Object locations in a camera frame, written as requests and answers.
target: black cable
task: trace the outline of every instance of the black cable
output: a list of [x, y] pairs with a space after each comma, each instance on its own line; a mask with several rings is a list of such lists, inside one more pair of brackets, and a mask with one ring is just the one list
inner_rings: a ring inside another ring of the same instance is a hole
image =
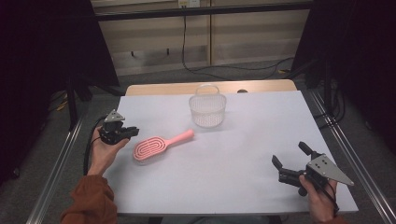
[[85, 153], [84, 153], [84, 163], [83, 163], [83, 171], [82, 171], [82, 173], [83, 173], [84, 175], [86, 175], [86, 174], [88, 173], [88, 163], [89, 163], [89, 161], [90, 161], [90, 152], [91, 152], [92, 143], [93, 143], [94, 141], [96, 141], [96, 140], [99, 138], [99, 137], [98, 137], [98, 138], [95, 138], [93, 141], [91, 141], [92, 136], [93, 136], [93, 132], [95, 131], [96, 126], [98, 125], [98, 123], [99, 123], [102, 119], [105, 119], [106, 117], [107, 117], [107, 115], [102, 116], [101, 118], [99, 118], [99, 119], [95, 122], [95, 124], [93, 125], [93, 127], [92, 127], [92, 129], [91, 129], [90, 137], [88, 138], [88, 143], [87, 143], [87, 146], [86, 146], [86, 148], [85, 148]]
[[[338, 92], [340, 92], [341, 94], [341, 99], [342, 99], [342, 106], [340, 105], [339, 101], [338, 101]], [[330, 126], [333, 126], [334, 124], [337, 124], [339, 122], [341, 122], [346, 114], [346, 101], [345, 101], [345, 96], [344, 94], [338, 90], [336, 90], [336, 93], [334, 95], [334, 102], [337, 104], [337, 106], [334, 106], [333, 108], [338, 107], [339, 110], [336, 113], [336, 115], [332, 118], [333, 120], [330, 120], [329, 123], [326, 123], [320, 127], [318, 127], [319, 129], [324, 129]]]
[[334, 191], [334, 189], [332, 188], [332, 186], [330, 186], [329, 182], [327, 183], [327, 184], [331, 187], [332, 192], [334, 193], [334, 198], [333, 198], [333, 197], [329, 194], [329, 192], [327, 192], [327, 190], [324, 189], [324, 188], [318, 183], [318, 181], [316, 181], [314, 178], [309, 178], [309, 180], [310, 180], [315, 186], [317, 186], [317, 187], [320, 189], [320, 191], [322, 191], [322, 192], [324, 193], [324, 195], [332, 202], [332, 206], [333, 206], [333, 210], [334, 210], [334, 216], [335, 216], [335, 214], [338, 212], [338, 210], [340, 210], [340, 208], [338, 207], [338, 204], [337, 204], [337, 201], [336, 201], [336, 198], [335, 198], [335, 191]]
[[289, 58], [283, 59], [283, 60], [281, 60], [278, 63], [275, 63], [273, 65], [266, 66], [266, 67], [260, 67], [260, 68], [244, 68], [244, 67], [237, 67], [237, 66], [230, 66], [230, 65], [212, 65], [212, 66], [206, 66], [206, 67], [197, 68], [197, 69], [190, 69], [189, 67], [187, 67], [186, 62], [185, 62], [185, 57], [184, 57], [185, 56], [185, 54], [184, 54], [185, 45], [186, 45], [187, 22], [186, 22], [186, 17], [183, 17], [183, 19], [184, 19], [184, 32], [183, 32], [183, 47], [182, 47], [182, 51], [181, 51], [181, 62], [183, 64], [183, 67], [186, 70], [188, 70], [189, 72], [191, 72], [191, 73], [194, 73], [194, 74], [197, 74], [197, 75], [206, 75], [206, 76], [211, 76], [211, 77], [217, 77], [217, 78], [220, 78], [220, 79], [232, 81], [231, 79], [226, 78], [226, 77], [219, 77], [219, 76], [216, 76], [216, 75], [213, 75], [213, 74], [202, 73], [202, 72], [199, 72], [199, 71], [202, 71], [202, 70], [205, 70], [205, 69], [208, 69], [208, 68], [232, 68], [232, 69], [241, 69], [241, 70], [248, 70], [248, 71], [260, 71], [260, 70], [265, 70], [265, 69], [269, 69], [269, 68], [274, 67], [275, 68], [274, 72], [271, 75], [268, 76], [268, 77], [271, 77], [271, 76], [273, 76], [276, 73], [276, 69], [281, 63], [283, 63], [285, 61], [288, 61], [288, 60], [294, 59], [294, 57], [289, 57]]

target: wooden panel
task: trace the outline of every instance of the wooden panel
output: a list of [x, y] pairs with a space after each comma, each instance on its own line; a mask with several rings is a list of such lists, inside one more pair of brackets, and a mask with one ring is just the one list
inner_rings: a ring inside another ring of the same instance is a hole
[[[207, 45], [207, 16], [187, 18], [186, 46]], [[111, 53], [144, 49], [181, 48], [184, 20], [180, 17], [130, 21], [101, 21]]]
[[217, 45], [300, 38], [308, 11], [215, 15], [212, 17], [213, 41]]
[[[172, 94], [195, 94], [196, 89], [202, 85], [211, 83], [219, 87], [222, 93], [261, 91], [297, 91], [294, 83], [287, 79], [278, 80], [250, 80], [250, 81], [221, 81], [221, 82], [190, 82], [169, 84], [132, 85], [125, 95], [172, 95]], [[213, 92], [213, 88], [201, 89], [201, 93]]]

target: hairbrush handle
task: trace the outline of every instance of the hairbrush handle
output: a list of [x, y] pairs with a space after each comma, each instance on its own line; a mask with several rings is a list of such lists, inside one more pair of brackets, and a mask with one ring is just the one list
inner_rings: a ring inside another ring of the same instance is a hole
[[175, 136], [169, 140], [166, 140], [167, 145], [174, 144], [176, 142], [180, 142], [183, 140], [187, 140], [194, 137], [194, 131], [192, 129], [188, 129], [186, 132], [179, 134], [178, 136]]

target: metal frame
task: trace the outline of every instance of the metal frame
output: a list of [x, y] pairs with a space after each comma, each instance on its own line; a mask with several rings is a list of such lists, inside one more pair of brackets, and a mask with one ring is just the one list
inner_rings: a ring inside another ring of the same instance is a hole
[[[323, 114], [326, 112], [326, 108], [323, 106], [323, 98], [318, 91], [311, 91], [311, 96], [314, 99], [319, 111]], [[386, 196], [375, 183], [373, 178], [367, 172], [365, 166], [363, 165], [361, 159], [356, 153], [353, 146], [347, 140], [340, 126], [337, 124], [335, 119], [331, 116], [325, 116], [326, 122], [329, 125], [335, 140], [338, 142], [340, 148], [343, 150], [346, 159], [349, 161], [351, 167], [355, 171], [358, 179], [361, 181], [364, 189], [366, 190], [368, 196], [372, 200], [375, 208], [378, 210], [379, 215], [382, 217], [385, 223], [392, 224], [396, 223], [395, 212], [390, 206]]]
[[52, 168], [52, 171], [47, 179], [47, 183], [44, 188], [41, 190], [40, 195], [38, 196], [37, 201], [35, 202], [35, 207], [30, 213], [29, 218], [26, 221], [26, 224], [38, 224], [41, 223], [46, 215], [47, 209], [50, 205], [50, 201], [52, 199], [53, 194], [58, 186], [59, 180], [61, 178], [61, 174], [64, 171], [64, 166], [67, 163], [67, 159], [69, 158], [70, 152], [73, 148], [74, 143], [78, 137], [79, 130], [81, 128], [82, 121], [86, 117], [88, 113], [88, 103], [83, 105], [81, 116], [77, 121], [74, 129], [69, 132], [64, 141], [64, 146], [62, 147], [61, 153], [59, 154], [58, 160], [55, 162], [55, 165]]
[[281, 3], [281, 4], [262, 4], [237, 7], [188, 7], [188, 8], [172, 8], [150, 11], [136, 12], [117, 12], [117, 13], [96, 13], [95, 18], [98, 21], [122, 21], [150, 18], [165, 17], [183, 17], [183, 16], [203, 16], [216, 14], [233, 14], [233, 13], [249, 13], [264, 11], [290, 11], [310, 9], [314, 5], [313, 1], [305, 1], [298, 3]]

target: wooden table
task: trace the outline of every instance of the wooden table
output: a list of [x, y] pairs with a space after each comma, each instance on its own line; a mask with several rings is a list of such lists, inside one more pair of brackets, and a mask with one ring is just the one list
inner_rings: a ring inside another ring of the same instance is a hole
[[261, 91], [297, 91], [291, 80], [249, 80], [249, 81], [220, 81], [220, 82], [189, 82], [170, 84], [132, 85], [125, 95], [172, 95], [172, 94], [195, 94], [198, 86], [206, 83], [216, 85], [222, 93], [233, 93], [240, 90], [247, 92]]

